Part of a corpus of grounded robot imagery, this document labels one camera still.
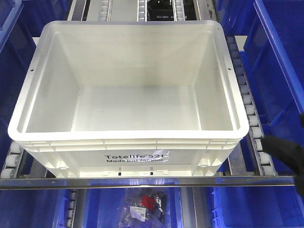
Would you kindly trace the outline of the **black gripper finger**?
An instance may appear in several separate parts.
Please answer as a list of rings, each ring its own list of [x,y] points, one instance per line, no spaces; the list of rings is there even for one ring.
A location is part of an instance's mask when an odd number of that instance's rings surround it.
[[[280,160],[295,174],[297,193],[304,196],[304,148],[292,141],[266,135],[261,140],[264,151]]]

